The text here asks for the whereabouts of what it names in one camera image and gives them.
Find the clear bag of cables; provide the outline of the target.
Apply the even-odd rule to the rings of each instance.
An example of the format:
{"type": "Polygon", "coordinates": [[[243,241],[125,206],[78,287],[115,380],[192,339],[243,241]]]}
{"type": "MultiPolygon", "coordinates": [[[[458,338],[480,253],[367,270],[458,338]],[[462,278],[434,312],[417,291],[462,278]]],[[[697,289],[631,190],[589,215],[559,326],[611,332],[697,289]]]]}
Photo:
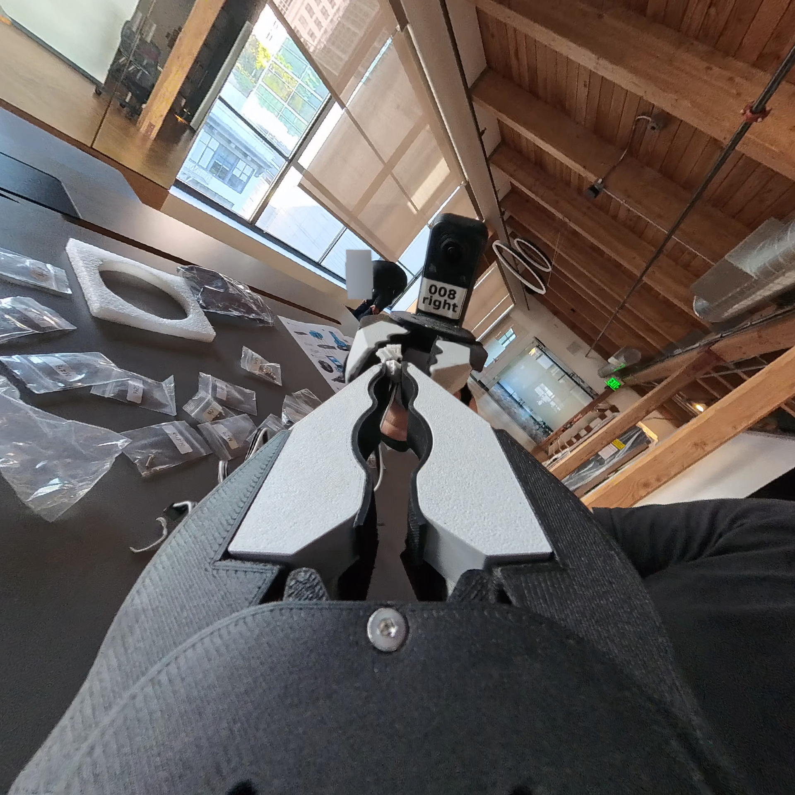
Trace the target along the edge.
{"type": "Polygon", "coordinates": [[[109,429],[1,396],[2,476],[48,522],[80,501],[129,444],[126,436],[109,429]]]}

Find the printed instruction sheet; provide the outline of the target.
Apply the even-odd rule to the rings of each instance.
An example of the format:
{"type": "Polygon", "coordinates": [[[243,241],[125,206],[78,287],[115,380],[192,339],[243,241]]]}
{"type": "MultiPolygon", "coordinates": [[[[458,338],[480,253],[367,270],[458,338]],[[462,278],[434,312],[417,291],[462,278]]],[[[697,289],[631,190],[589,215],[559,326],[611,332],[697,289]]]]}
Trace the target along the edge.
{"type": "Polygon", "coordinates": [[[332,390],[343,389],[346,385],[345,360],[353,339],[329,325],[300,322],[284,316],[278,319],[332,390]]]}

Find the pile of clear screw bags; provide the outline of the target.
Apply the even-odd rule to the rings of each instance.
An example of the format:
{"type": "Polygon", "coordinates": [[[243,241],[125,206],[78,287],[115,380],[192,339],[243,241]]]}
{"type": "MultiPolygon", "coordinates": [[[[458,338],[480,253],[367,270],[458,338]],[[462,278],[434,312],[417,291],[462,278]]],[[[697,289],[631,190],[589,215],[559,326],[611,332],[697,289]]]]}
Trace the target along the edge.
{"type": "Polygon", "coordinates": [[[256,448],[320,406],[310,390],[287,395],[282,415],[269,415],[255,425],[256,393],[209,373],[198,375],[197,391],[183,411],[197,427],[176,420],[173,378],[157,382],[124,370],[98,352],[7,354],[2,365],[33,393],[51,393],[89,386],[99,397],[162,413],[170,422],[123,433],[123,452],[143,476],[173,469],[214,454],[227,463],[256,448]]]}

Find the small clear screw bag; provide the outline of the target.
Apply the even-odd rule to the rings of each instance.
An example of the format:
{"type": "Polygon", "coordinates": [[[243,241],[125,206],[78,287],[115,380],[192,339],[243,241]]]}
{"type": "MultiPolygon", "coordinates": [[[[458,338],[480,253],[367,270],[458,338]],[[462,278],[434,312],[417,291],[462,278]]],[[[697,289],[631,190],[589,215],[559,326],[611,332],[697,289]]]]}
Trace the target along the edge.
{"type": "Polygon", "coordinates": [[[30,297],[11,296],[1,299],[1,344],[31,335],[74,330],[76,326],[30,297]]]}
{"type": "Polygon", "coordinates": [[[1,279],[49,293],[72,295],[63,269],[5,249],[1,249],[1,279]]]}

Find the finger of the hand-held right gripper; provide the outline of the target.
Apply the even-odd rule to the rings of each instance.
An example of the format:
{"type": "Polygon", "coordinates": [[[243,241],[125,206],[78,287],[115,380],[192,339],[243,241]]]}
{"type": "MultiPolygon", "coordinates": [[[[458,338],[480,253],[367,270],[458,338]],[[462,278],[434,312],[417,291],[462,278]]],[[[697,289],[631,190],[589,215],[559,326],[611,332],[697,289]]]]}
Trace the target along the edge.
{"type": "Polygon", "coordinates": [[[376,352],[405,334],[405,327],[389,316],[364,316],[345,361],[345,383],[352,383],[377,361],[376,352]]]}
{"type": "Polygon", "coordinates": [[[458,393],[472,372],[472,345],[437,337],[433,343],[427,375],[447,392],[458,393]]]}

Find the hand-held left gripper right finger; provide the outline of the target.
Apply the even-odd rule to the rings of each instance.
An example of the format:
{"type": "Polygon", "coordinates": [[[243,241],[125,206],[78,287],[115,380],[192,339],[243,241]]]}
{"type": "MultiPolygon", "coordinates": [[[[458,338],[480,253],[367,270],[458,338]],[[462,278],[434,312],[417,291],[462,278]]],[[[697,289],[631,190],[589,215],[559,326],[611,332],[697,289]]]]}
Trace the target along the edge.
{"type": "Polygon", "coordinates": [[[554,548],[498,434],[417,366],[402,366],[406,441],[417,458],[402,562],[420,601],[468,571],[554,564],[554,548]]]}

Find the dark grey desk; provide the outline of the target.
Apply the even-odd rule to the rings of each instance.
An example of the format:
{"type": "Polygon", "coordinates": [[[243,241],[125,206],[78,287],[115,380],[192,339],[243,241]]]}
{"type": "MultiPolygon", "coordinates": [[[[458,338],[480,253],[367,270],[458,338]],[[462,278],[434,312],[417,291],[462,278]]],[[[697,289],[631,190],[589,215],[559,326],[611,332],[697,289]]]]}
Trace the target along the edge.
{"type": "MultiPolygon", "coordinates": [[[[332,388],[281,321],[256,327],[211,318],[212,343],[128,328],[90,313],[65,252],[80,239],[166,269],[136,251],[71,224],[60,214],[2,198],[2,248],[65,270],[72,295],[2,283],[2,296],[29,295],[75,325],[2,346],[2,354],[100,352],[115,365],[162,381],[175,378],[180,408],[212,373],[257,392],[259,417],[279,413],[283,396],[332,388]]],[[[31,511],[2,479],[2,793],[44,742],[80,689],[115,613],[151,555],[134,554],[160,533],[168,504],[202,499],[216,483],[213,456],[143,478],[124,455],[54,522],[31,511]]]]}

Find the person's dark clothing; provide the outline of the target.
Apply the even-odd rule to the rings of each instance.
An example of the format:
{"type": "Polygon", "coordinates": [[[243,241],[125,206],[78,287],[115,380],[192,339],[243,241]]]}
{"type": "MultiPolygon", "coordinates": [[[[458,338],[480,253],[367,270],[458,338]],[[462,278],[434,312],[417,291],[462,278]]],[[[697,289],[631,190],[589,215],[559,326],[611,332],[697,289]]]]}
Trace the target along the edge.
{"type": "Polygon", "coordinates": [[[644,581],[684,679],[751,791],[793,793],[793,502],[592,513],[644,581]]]}

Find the dark shiny plastic bag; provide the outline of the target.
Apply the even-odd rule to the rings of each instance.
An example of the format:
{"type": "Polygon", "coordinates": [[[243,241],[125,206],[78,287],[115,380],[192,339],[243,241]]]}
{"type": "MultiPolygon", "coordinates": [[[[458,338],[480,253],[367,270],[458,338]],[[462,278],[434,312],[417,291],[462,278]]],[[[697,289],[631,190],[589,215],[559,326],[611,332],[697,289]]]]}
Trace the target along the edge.
{"type": "Polygon", "coordinates": [[[179,265],[176,273],[205,312],[250,321],[260,327],[273,326],[276,317],[270,306],[246,284],[199,265],[179,265]]]}

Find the curved white plastic scrap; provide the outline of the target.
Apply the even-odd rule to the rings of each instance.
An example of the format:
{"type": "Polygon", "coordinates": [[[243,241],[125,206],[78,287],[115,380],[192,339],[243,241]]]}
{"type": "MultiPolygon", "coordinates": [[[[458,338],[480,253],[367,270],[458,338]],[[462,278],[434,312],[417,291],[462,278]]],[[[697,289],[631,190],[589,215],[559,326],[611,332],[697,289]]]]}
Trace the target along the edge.
{"type": "Polygon", "coordinates": [[[164,513],[157,517],[157,524],[160,527],[159,535],[143,547],[129,547],[133,554],[152,552],[158,549],[169,537],[176,527],[195,509],[197,503],[192,500],[174,502],[169,505],[164,513]]]}

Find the black office chair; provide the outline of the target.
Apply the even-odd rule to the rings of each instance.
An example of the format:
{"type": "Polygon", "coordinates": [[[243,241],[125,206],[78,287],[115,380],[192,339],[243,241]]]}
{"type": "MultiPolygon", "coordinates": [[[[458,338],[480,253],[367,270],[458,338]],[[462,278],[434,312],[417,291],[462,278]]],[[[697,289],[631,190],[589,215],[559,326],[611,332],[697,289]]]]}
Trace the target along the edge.
{"type": "Polygon", "coordinates": [[[161,74],[161,50],[152,42],[155,28],[139,13],[124,21],[104,83],[94,90],[115,99],[131,121],[142,113],[161,74]]]}

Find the dark office desk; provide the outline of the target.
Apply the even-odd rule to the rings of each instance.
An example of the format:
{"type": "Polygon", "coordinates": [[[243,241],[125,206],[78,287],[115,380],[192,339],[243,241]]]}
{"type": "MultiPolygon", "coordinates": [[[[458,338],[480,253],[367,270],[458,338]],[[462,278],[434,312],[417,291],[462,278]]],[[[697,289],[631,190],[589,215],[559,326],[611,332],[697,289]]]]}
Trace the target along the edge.
{"type": "Polygon", "coordinates": [[[277,248],[167,193],[164,208],[141,202],[122,171],[20,116],[1,110],[2,152],[54,176],[80,217],[178,265],[199,265],[326,322],[352,320],[343,290],[277,248]]]}

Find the person's right hand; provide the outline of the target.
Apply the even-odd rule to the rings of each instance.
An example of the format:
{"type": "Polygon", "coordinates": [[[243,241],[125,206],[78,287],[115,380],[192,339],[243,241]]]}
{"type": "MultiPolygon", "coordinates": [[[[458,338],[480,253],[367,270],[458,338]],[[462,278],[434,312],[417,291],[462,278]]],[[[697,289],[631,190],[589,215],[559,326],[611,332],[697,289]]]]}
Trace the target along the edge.
{"type": "Polygon", "coordinates": [[[383,441],[395,449],[406,449],[408,422],[408,410],[399,397],[394,397],[380,424],[383,441]]]}

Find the white foam frame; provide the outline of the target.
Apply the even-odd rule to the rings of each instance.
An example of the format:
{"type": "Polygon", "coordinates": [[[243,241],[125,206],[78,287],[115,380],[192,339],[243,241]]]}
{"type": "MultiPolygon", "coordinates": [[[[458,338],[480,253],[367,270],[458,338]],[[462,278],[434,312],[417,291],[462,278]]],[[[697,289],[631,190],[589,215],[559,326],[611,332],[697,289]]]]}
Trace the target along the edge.
{"type": "Polygon", "coordinates": [[[91,314],[109,321],[186,340],[212,343],[215,330],[183,277],[154,269],[77,239],[68,240],[66,254],[91,314]],[[185,316],[167,319],[139,308],[111,291],[103,273],[122,273],[154,286],[178,303],[185,316]]]}

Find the silver ventilation duct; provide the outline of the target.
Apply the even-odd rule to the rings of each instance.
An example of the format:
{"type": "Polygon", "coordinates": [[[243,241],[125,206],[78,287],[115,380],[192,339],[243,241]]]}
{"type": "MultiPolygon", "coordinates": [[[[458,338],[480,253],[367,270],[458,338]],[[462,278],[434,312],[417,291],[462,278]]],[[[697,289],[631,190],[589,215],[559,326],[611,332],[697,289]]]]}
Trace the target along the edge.
{"type": "Polygon", "coordinates": [[[721,323],[749,313],[794,286],[794,222],[770,218],[692,286],[701,320],[721,323]]]}

